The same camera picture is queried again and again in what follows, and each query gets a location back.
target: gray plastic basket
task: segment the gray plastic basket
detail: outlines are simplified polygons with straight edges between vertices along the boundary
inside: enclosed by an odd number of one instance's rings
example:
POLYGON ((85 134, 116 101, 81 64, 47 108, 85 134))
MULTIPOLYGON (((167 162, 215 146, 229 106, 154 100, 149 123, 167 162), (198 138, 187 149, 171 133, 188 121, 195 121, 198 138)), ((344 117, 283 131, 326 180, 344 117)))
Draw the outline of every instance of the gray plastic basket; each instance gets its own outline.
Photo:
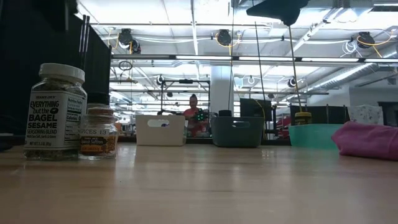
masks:
POLYGON ((213 143, 218 147, 258 147, 264 118, 217 117, 210 121, 213 143))

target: white column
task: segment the white column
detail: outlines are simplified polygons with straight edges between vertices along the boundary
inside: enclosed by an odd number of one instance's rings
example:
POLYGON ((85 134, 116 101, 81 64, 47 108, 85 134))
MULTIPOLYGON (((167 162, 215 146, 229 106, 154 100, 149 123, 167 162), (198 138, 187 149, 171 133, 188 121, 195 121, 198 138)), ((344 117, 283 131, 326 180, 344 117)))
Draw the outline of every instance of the white column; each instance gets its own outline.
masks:
POLYGON ((234 115, 234 83, 229 66, 213 66, 210 76, 210 110, 231 110, 234 115))

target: pink towel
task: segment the pink towel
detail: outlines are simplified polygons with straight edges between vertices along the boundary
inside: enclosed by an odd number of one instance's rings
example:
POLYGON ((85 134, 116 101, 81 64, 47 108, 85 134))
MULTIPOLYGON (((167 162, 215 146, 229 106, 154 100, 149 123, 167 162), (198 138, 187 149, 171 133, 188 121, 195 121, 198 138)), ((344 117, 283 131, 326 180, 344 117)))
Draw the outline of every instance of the pink towel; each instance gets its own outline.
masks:
POLYGON ((398 128, 348 121, 331 139, 343 156, 398 161, 398 128))

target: person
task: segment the person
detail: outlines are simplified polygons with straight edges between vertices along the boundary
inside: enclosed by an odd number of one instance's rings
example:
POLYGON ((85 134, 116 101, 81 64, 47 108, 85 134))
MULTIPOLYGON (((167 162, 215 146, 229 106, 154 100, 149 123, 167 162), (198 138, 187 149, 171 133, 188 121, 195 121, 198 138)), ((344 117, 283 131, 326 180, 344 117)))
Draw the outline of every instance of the person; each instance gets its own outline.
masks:
POLYGON ((194 120, 194 116, 199 111, 197 105, 198 105, 198 98, 195 94, 192 94, 192 96, 189 98, 189 106, 191 108, 185 110, 183 113, 185 119, 188 120, 188 131, 191 132, 191 137, 197 136, 198 132, 206 131, 207 119, 204 121, 194 120))

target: table surface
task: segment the table surface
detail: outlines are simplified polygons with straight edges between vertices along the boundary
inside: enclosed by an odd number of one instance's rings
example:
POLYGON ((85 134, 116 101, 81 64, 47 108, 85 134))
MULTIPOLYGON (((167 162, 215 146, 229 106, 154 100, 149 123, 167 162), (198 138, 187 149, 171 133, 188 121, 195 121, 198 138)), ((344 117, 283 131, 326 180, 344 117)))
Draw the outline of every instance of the table surface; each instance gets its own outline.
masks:
POLYGON ((398 163, 264 146, 143 147, 116 160, 0 153, 0 223, 398 223, 398 163))

